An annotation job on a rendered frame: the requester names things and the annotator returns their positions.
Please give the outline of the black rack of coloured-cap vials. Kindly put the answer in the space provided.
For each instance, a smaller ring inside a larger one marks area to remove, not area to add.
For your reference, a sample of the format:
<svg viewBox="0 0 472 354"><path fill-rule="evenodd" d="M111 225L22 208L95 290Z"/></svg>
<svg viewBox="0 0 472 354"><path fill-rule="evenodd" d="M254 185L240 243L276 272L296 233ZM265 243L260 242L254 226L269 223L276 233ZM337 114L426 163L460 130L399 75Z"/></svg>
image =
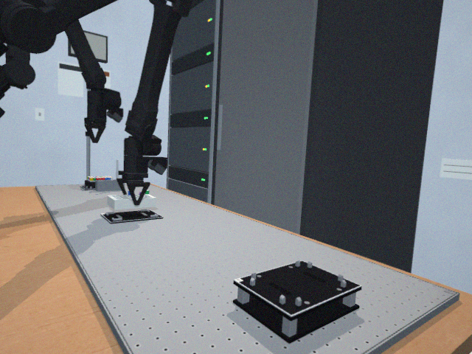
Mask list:
<svg viewBox="0 0 472 354"><path fill-rule="evenodd" d="M95 188L95 182L90 182L88 180L85 180L85 186L87 186L88 189L90 189L90 187Z"/></svg>

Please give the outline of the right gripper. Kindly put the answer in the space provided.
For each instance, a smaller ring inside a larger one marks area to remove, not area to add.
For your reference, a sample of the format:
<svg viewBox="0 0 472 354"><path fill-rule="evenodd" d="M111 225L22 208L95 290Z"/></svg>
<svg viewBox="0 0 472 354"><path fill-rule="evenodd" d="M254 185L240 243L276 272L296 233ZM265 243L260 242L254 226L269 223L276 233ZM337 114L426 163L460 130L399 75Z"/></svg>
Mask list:
<svg viewBox="0 0 472 354"><path fill-rule="evenodd" d="M119 170L119 175L122 175L122 178L117 178L117 182L122 190L123 195L127 195L123 183L127 184L135 206L140 205L144 194L150 186L150 182L143 181L144 178L148 178L148 173L136 173L136 157L143 157L143 155L124 155L124 170ZM136 200L136 196L134 194L136 187L143 187L138 201Z"/></svg>

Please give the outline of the white grid rack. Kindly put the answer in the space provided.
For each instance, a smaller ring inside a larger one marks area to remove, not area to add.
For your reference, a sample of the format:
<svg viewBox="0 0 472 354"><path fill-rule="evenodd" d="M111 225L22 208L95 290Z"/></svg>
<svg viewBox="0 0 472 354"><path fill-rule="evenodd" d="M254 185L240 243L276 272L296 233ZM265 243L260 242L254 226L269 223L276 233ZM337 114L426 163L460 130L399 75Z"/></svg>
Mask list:
<svg viewBox="0 0 472 354"><path fill-rule="evenodd" d="M144 195L144 198L142 199L140 205L135 206L132 198L129 198L128 195L108 195L107 205L109 205L114 210L155 207L156 198L152 195Z"/></svg>

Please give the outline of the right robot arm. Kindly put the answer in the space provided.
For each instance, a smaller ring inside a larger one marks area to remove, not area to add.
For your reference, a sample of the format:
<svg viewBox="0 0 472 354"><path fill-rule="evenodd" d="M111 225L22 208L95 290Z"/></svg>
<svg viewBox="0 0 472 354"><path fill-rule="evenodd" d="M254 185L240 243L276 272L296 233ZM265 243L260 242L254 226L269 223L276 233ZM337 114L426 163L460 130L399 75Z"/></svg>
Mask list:
<svg viewBox="0 0 472 354"><path fill-rule="evenodd" d="M44 53L52 48L56 35L71 23L115 1L0 0L0 57L8 50L5 44L34 54ZM124 155L152 157L136 157L136 173L148 173L150 168L162 175L167 169L166 157L153 157L162 150L162 140L153 133L173 39L181 17L189 15L192 0L167 1L149 0L154 7L153 23L138 92L125 123L125 131L131 136L124 138Z"/></svg>

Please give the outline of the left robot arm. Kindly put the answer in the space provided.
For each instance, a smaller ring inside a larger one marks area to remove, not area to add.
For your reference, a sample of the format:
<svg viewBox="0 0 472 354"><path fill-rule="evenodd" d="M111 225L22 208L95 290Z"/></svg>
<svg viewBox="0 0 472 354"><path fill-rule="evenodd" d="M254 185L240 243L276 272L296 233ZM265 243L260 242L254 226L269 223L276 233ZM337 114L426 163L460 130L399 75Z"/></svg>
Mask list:
<svg viewBox="0 0 472 354"><path fill-rule="evenodd" d="M120 93L105 88L105 73L91 50L79 20L67 28L65 33L77 57L86 88L91 89L87 91L87 103L100 104L97 106L97 118L107 119L108 116L114 121L120 122L123 119L123 108L119 108L122 103ZM6 63L0 66L0 100L10 86L28 89L27 85L35 80L35 70L30 65L30 52L9 44L7 44L7 48L9 50L5 52ZM11 62L12 59L13 62Z"/></svg>

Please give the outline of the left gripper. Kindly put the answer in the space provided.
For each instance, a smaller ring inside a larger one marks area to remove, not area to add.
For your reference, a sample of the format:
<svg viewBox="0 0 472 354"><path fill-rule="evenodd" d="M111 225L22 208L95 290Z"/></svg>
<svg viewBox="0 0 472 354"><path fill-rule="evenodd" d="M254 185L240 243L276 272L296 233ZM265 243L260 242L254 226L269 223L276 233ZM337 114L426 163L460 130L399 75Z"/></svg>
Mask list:
<svg viewBox="0 0 472 354"><path fill-rule="evenodd" d="M86 130L88 131L88 134L92 140L93 143L98 143L100 140L100 137L103 134L103 131L105 130L106 127L106 122L107 119L105 118L97 118L97 106L100 104L88 104L87 106L87 117L84 118L84 124L86 127ZM93 117L93 118L88 118L88 117ZM98 120L96 120L98 119ZM89 121L91 120L91 121ZM102 122L101 122L102 120ZM97 128L98 132L96 137L94 137L94 133L92 128ZM99 129L101 128L101 129ZM90 132L90 133L89 133ZM99 135L98 135L99 134Z"/></svg>

